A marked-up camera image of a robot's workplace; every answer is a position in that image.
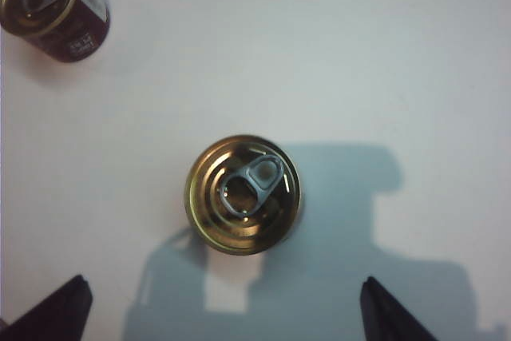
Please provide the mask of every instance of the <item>can label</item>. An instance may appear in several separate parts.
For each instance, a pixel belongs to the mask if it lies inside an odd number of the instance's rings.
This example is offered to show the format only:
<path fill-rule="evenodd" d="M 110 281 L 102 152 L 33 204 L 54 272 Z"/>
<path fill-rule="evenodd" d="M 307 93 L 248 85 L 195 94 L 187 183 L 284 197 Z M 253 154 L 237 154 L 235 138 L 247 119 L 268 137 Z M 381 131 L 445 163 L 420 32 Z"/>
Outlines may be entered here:
<path fill-rule="evenodd" d="M 108 13 L 106 11 L 106 2 L 103 0 L 81 0 L 93 11 L 103 22 L 106 22 Z"/>

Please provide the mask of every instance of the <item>white table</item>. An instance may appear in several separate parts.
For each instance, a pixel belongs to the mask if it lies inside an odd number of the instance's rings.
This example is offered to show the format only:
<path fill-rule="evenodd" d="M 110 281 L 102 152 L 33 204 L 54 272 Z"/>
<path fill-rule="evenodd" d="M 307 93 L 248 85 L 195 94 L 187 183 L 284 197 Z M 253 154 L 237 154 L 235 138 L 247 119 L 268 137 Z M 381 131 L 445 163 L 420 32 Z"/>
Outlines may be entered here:
<path fill-rule="evenodd" d="M 509 339 L 509 0 L 110 2 L 76 64 L 2 36 L 2 317 L 82 273 L 85 341 L 356 340 L 374 275 L 439 339 Z M 184 214 L 234 133 L 281 144 L 306 194 L 256 256 Z"/>

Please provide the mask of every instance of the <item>tin can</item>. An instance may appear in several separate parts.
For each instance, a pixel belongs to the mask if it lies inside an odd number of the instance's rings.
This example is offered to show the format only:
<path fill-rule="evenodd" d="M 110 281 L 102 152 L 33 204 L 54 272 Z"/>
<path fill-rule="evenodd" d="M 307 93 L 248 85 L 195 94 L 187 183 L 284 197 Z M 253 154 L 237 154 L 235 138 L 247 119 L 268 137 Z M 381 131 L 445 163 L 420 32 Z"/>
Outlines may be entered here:
<path fill-rule="evenodd" d="M 262 252 L 286 237 L 300 200 L 291 159 L 270 141 L 248 135 L 207 148 L 184 190 L 191 226 L 213 248 L 238 256 Z"/>
<path fill-rule="evenodd" d="M 0 23 L 51 57 L 70 62 L 97 50 L 110 17 L 105 0 L 1 0 Z"/>

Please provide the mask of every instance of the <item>maroon can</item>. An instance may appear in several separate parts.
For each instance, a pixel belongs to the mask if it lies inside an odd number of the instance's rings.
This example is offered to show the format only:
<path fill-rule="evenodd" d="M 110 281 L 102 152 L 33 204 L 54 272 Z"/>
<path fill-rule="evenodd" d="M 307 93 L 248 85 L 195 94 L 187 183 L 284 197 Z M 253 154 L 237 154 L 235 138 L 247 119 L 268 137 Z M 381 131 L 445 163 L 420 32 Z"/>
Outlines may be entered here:
<path fill-rule="evenodd" d="M 106 0 L 1 0 L 0 23 L 59 61 L 96 51 L 109 31 Z"/>

